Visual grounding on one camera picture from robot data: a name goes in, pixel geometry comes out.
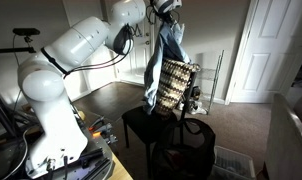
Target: floor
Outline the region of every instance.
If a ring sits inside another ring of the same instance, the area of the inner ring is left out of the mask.
[[[295,85],[294,87],[290,87],[286,99],[288,100],[290,106],[293,107],[301,96],[302,96],[302,85]]]
[[[143,92],[141,86],[111,83],[74,102],[78,110],[104,115],[111,122],[113,121],[113,132],[119,141],[116,146],[111,146],[111,148],[117,152],[118,159],[133,179],[138,180],[149,179],[146,171],[145,146],[129,129],[131,146],[129,149],[125,148],[121,115],[129,109],[141,105]],[[256,173],[258,180],[264,180],[259,172]]]

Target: metal rod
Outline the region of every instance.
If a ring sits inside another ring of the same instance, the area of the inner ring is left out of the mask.
[[[218,58],[218,64],[217,64],[217,68],[216,68],[215,75],[214,75],[214,80],[213,80],[213,87],[212,87],[212,92],[211,92],[210,104],[209,104],[208,112],[207,112],[208,115],[209,115],[209,112],[211,110],[212,102],[214,100],[214,95],[215,95],[215,90],[216,90],[217,83],[218,83],[219,72],[220,72],[220,67],[221,67],[221,63],[222,63],[223,54],[224,54],[224,50],[222,50],[222,53]]]
[[[0,49],[0,53],[29,52],[35,53],[33,47]]]
[[[8,116],[4,113],[1,106],[0,106],[0,122],[11,137],[16,136],[16,132],[14,130],[14,127],[12,126]]]
[[[181,112],[180,121],[184,121],[185,113],[186,113],[187,109],[190,106],[190,97],[191,97],[191,93],[192,93],[194,82],[195,82],[196,78],[197,78],[197,71],[191,72],[191,75],[190,75],[191,81],[189,82],[190,84],[189,84],[189,87],[188,87],[187,92],[186,92],[185,103],[184,103],[184,106],[183,106],[183,110]],[[183,125],[184,125],[184,123],[182,123],[181,126],[180,126],[180,143],[181,144],[184,143],[183,142]]]

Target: black bag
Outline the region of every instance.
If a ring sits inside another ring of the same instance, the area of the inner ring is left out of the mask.
[[[154,179],[207,179],[215,161],[214,143],[214,132],[200,120],[186,118],[169,124],[152,152]]]

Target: denim jacket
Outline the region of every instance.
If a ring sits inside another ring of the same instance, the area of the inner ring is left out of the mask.
[[[190,63],[190,58],[178,43],[175,32],[167,23],[163,23],[157,37],[154,48],[154,54],[148,62],[146,71],[144,72],[144,110],[147,114],[151,114],[156,103],[156,92],[158,90],[162,59],[168,58],[185,63]]]

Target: black cable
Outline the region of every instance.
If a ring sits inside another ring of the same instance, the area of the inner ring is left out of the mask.
[[[53,170],[49,169],[46,180],[52,180],[53,179]]]
[[[79,114],[79,111],[77,110],[77,108],[73,105],[71,99],[69,98],[69,102],[70,102],[70,106],[71,106],[71,109],[73,111],[73,114],[74,114],[74,117],[75,117],[75,120],[77,121],[78,123],[78,126],[82,129],[85,127],[85,124],[84,124],[84,121],[83,119],[81,118],[80,114]]]
[[[19,63],[19,59],[18,59],[17,53],[14,51],[15,36],[16,36],[16,34],[13,36],[13,40],[12,40],[13,54],[14,54],[14,56],[15,56],[15,60],[17,61],[18,66],[20,66],[20,63]]]
[[[14,103],[13,111],[11,113],[12,127],[13,127],[13,131],[14,131],[14,134],[15,134],[16,138],[17,138],[17,135],[16,135],[16,126],[15,126],[16,121],[15,121],[15,118],[14,118],[14,114],[15,114],[15,110],[16,110],[16,107],[17,107],[17,104],[18,104],[18,101],[19,101],[19,98],[20,98],[20,94],[21,94],[21,90],[18,93],[17,99],[15,100],[15,103]]]
[[[64,180],[68,179],[68,156],[63,157],[64,163]]]
[[[20,161],[20,163],[8,174],[6,175],[3,180],[8,179],[12,174],[14,174],[21,166],[21,164],[24,162],[27,154],[28,154],[28,142],[25,138],[26,133],[31,129],[32,127],[28,128],[27,130],[24,131],[22,137],[23,137],[23,142],[25,143],[25,151],[24,151],[24,155],[22,157],[22,160]]]
[[[108,64],[108,63],[112,62],[113,60],[115,60],[118,57],[119,57],[119,54],[116,57],[110,59],[109,61],[106,61],[106,62],[103,62],[103,63],[98,63],[98,64],[92,64],[92,65],[85,65],[85,66],[76,67],[76,68],[70,70],[69,72],[73,72],[74,70],[81,69],[81,68],[100,66],[100,65]]]
[[[130,35],[132,36],[131,27],[130,27],[128,24],[126,25],[126,31],[125,31],[125,32],[126,32],[125,38],[127,38],[127,37],[130,36]],[[118,61],[116,61],[116,62],[114,62],[114,63],[112,63],[112,64],[108,64],[108,65],[105,65],[105,66],[99,66],[99,65],[80,66],[80,67],[77,67],[77,68],[74,68],[74,69],[68,71],[68,74],[71,74],[72,72],[76,72],[76,71],[85,71],[85,70],[102,69],[102,68],[107,68],[107,67],[113,66],[113,65],[115,65],[115,64],[117,64],[117,63],[119,63],[119,62],[121,62],[122,60],[124,60],[124,59],[127,57],[127,55],[130,53],[131,47],[132,47],[132,42],[130,41],[129,48],[128,48],[128,52],[127,52],[120,60],[118,60]]]
[[[180,22],[180,14],[178,13],[178,11],[175,11],[175,10],[173,10],[173,12],[175,12],[178,15],[178,20],[176,20],[177,21],[176,23],[179,23]]]
[[[131,26],[131,34],[136,37],[142,36],[141,29],[139,28],[138,24],[135,25],[135,28]]]
[[[59,71],[61,71],[63,74],[68,75],[68,71],[66,71],[60,64],[56,61],[55,58],[51,57],[47,51],[43,48],[41,48],[42,54],[49,60],[50,63],[52,63]]]
[[[148,9],[149,9],[149,8],[151,8],[151,11],[149,12],[149,14],[146,14],[146,17],[147,17],[147,19],[148,19],[149,24],[153,25],[153,24],[156,23],[156,17],[154,18],[154,22],[152,22],[152,21],[151,21],[151,14],[152,14],[152,13],[155,13],[155,10],[154,10],[153,6],[149,5],[149,6],[147,6],[147,8],[146,8],[146,12],[148,12]]]

